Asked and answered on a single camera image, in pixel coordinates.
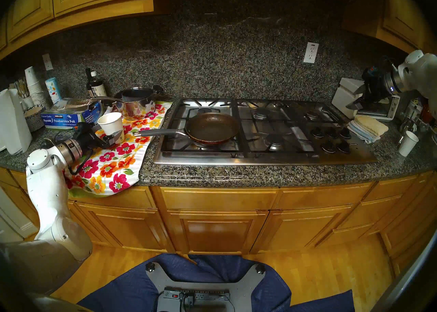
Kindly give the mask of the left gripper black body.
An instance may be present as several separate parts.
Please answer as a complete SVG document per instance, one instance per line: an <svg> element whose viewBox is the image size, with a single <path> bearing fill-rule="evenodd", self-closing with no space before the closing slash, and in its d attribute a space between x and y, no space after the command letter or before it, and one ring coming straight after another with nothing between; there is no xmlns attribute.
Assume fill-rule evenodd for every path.
<svg viewBox="0 0 437 312"><path fill-rule="evenodd" d="M109 138L100 139L96 132L100 128L76 128L76 142L81 149L82 153L93 150L94 148L109 148Z"/></svg>

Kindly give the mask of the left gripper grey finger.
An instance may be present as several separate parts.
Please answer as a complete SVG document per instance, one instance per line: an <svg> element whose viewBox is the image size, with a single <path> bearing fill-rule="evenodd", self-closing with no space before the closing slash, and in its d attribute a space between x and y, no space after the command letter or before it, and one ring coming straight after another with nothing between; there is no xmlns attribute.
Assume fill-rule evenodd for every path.
<svg viewBox="0 0 437 312"><path fill-rule="evenodd" d="M101 135L101 140L104 142L104 145L116 145L124 142L124 132L117 131L111 135L103 134Z"/></svg>

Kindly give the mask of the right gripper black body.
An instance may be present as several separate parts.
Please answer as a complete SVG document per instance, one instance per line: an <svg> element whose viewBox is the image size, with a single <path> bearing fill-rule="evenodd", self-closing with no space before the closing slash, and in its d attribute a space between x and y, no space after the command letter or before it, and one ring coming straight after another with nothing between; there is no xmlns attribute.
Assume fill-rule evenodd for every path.
<svg viewBox="0 0 437 312"><path fill-rule="evenodd" d="M383 75L363 76L365 91L363 93L364 103L377 103L388 97L388 91Z"/></svg>

